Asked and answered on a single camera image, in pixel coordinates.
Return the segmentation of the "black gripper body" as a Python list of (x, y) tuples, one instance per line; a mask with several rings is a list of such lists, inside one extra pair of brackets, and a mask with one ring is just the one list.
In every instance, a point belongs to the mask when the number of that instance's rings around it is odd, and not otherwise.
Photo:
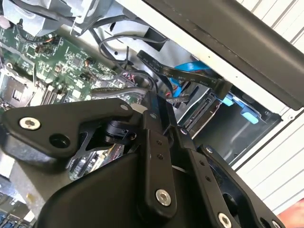
[(190, 175), (173, 169), (177, 212), (168, 221), (143, 220), (137, 200), (138, 156), (121, 157), (64, 186), (43, 206), (39, 228), (219, 228), (194, 188)]

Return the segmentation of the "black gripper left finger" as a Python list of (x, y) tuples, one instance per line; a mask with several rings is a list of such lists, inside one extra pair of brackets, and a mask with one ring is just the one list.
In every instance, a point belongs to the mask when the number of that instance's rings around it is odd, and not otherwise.
[(173, 216), (177, 202), (166, 132), (176, 119), (172, 105), (159, 95), (148, 93), (143, 104), (143, 113), (119, 98), (11, 109), (1, 117), (1, 149), (60, 173), (87, 152), (124, 145), (126, 152), (140, 155), (140, 212)]

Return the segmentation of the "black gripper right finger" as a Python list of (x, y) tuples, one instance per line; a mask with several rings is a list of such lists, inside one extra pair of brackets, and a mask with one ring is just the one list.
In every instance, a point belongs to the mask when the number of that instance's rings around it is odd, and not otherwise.
[(171, 160), (191, 176), (195, 211), (206, 228), (283, 228), (282, 221), (213, 149), (195, 148), (177, 125), (172, 105), (157, 97), (165, 135), (172, 139)]

